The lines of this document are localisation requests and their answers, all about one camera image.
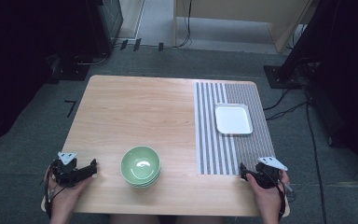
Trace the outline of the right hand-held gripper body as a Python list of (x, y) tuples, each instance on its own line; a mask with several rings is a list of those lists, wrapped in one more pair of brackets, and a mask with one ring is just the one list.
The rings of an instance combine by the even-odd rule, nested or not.
[(288, 168), (274, 157), (262, 157), (257, 160), (256, 172), (250, 171), (256, 183), (263, 189), (276, 187), (280, 180), (280, 171), (287, 171)]

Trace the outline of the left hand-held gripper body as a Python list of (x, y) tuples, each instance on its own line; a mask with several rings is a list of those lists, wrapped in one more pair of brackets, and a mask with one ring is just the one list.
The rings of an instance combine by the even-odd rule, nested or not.
[(53, 162), (53, 174), (60, 187), (72, 188), (77, 183), (88, 178), (85, 170), (77, 169), (76, 153), (59, 152)]

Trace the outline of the person's right hand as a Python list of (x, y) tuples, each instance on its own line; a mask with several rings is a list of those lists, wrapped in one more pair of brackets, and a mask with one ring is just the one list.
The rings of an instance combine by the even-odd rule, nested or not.
[(271, 188), (263, 189), (257, 183), (251, 174), (247, 175), (249, 184), (254, 194), (255, 203), (257, 205), (259, 214), (262, 217), (277, 217), (282, 207), (282, 199), (280, 192), (285, 193), (285, 186), (283, 184), (289, 183), (289, 177), (285, 171), (280, 171), (280, 189)]

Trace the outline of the person's left hand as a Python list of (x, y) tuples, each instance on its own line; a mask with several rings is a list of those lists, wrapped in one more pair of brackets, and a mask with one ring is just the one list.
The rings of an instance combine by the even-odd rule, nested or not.
[(63, 189), (62, 187), (57, 186), (56, 182), (50, 178), (48, 182), (48, 190), (54, 190), (51, 203), (51, 218), (70, 220), (81, 193), (88, 187), (92, 180), (93, 178), (89, 177), (79, 182), (73, 188)]

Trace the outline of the grey striped placemat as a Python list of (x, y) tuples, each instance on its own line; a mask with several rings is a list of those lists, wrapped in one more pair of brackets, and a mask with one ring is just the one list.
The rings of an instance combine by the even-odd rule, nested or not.
[[(251, 134), (222, 134), (217, 131), (214, 109), (217, 104), (247, 105), (253, 124)], [(194, 84), (197, 168), (201, 175), (236, 175), (241, 162), (253, 170), (258, 158), (273, 157), (257, 87), (253, 82)]]

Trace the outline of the green ceramic bowl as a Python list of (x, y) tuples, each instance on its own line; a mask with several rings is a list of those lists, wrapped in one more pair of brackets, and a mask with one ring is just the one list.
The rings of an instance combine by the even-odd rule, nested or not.
[(146, 188), (146, 187), (149, 187), (151, 185), (153, 185), (154, 183), (156, 183), (159, 179), (159, 175), (156, 175), (155, 177), (153, 177), (152, 179), (150, 180), (147, 180), (145, 182), (137, 182), (137, 183), (131, 183), (129, 181), (127, 181), (127, 183), (131, 186), (134, 186), (136, 188)]
[(145, 182), (160, 174), (160, 158), (151, 147), (138, 146), (127, 151), (121, 159), (120, 172), (125, 181)]
[(129, 183), (130, 186), (134, 187), (134, 188), (148, 188), (148, 187), (151, 187), (152, 185), (154, 185), (155, 183), (157, 183), (158, 180), (152, 180), (148, 183), (145, 183), (145, 184), (132, 184), (132, 183)]

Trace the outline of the white rectangular tray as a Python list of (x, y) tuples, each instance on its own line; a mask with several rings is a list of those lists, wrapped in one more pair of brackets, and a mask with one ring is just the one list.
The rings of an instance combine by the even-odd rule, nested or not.
[(214, 109), (217, 131), (222, 134), (251, 134), (253, 124), (244, 104), (217, 104)]

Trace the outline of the dark curtain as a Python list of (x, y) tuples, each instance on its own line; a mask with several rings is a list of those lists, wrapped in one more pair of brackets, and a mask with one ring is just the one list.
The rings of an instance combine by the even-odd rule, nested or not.
[(52, 77), (48, 57), (76, 66), (70, 43), (87, 0), (0, 0), (0, 137)]
[(311, 83), (332, 145), (358, 155), (358, 0), (320, 0), (311, 29), (323, 46)]

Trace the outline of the dark equipment cabinet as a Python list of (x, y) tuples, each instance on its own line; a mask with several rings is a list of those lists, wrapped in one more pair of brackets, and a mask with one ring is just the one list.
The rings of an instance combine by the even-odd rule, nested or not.
[(97, 55), (108, 55), (117, 41), (123, 17), (119, 0), (86, 0)]

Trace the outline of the black metal stand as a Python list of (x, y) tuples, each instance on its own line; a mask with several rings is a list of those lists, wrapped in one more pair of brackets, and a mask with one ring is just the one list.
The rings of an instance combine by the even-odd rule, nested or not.
[(310, 23), (281, 66), (285, 77), (290, 78), (299, 65), (319, 62), (325, 55), (335, 31), (341, 1), (320, 0)]

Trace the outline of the light wooden cabinet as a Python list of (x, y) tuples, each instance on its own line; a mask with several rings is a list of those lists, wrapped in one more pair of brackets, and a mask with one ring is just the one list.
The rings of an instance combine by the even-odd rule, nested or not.
[(299, 24), (310, 22), (319, 0), (173, 0), (172, 42), (177, 18), (266, 22), (278, 52), (282, 53)]

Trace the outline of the black stand base plate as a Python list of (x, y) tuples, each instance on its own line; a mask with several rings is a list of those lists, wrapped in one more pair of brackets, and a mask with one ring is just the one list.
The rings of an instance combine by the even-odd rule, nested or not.
[(272, 89), (297, 90), (301, 88), (300, 84), (284, 76), (280, 66), (265, 65), (264, 72)]
[(89, 69), (88, 65), (60, 61), (54, 69), (51, 78), (56, 80), (84, 81)]

